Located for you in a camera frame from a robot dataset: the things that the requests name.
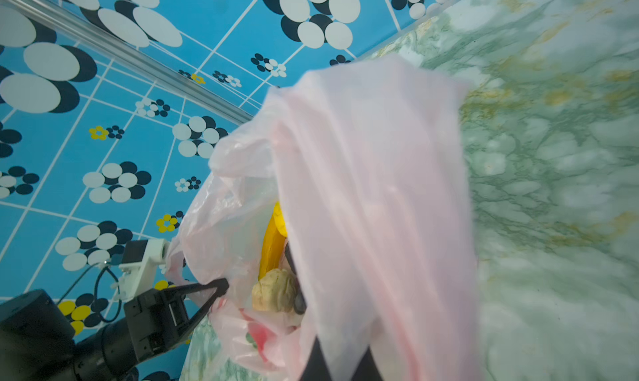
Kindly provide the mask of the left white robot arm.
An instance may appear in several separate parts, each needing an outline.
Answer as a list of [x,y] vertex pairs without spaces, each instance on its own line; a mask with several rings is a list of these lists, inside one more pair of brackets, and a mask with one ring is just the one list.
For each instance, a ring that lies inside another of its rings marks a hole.
[[228,289],[226,279],[150,289],[126,302],[122,319],[79,343],[44,290],[20,295],[1,305],[1,378],[122,380],[183,343]]

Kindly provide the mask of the pink plastic bag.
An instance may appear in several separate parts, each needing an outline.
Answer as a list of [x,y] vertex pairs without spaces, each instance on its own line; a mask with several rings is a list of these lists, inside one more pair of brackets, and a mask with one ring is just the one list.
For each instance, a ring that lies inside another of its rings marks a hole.
[[[226,356],[300,380],[318,339],[332,380],[365,351],[386,380],[479,380],[479,298],[459,112],[469,83],[398,55],[306,73],[216,145],[167,277],[226,278],[208,313]],[[256,311],[276,202],[297,279],[290,312]]]

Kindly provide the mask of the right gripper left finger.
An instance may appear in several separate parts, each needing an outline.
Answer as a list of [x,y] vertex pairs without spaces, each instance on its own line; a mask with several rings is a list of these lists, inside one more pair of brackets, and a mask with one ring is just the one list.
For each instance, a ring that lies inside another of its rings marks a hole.
[[331,381],[329,369],[326,365],[320,341],[315,339],[306,367],[301,374],[300,381]]

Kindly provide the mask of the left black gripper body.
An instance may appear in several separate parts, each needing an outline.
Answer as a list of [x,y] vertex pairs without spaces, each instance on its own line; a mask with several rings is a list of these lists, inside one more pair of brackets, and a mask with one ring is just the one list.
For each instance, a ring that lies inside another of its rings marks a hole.
[[184,303],[186,294],[186,286],[150,289],[124,305],[139,363],[175,349],[190,336],[192,321]]

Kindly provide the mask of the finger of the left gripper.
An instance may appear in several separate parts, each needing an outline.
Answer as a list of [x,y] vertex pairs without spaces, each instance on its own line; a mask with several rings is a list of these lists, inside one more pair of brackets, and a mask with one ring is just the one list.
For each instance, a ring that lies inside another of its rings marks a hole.
[[[228,289],[228,280],[221,278],[206,285],[189,284],[163,290],[161,295],[169,319],[165,341],[186,340],[207,316],[213,304],[223,297]],[[204,302],[199,304],[198,311],[191,317],[184,303],[186,298],[204,299]]]

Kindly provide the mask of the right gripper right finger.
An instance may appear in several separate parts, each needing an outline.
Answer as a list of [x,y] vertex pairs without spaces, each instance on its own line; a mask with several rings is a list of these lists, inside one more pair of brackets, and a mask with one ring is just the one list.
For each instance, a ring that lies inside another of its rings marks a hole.
[[367,349],[359,362],[352,381],[383,381],[383,378],[374,361],[371,349]]

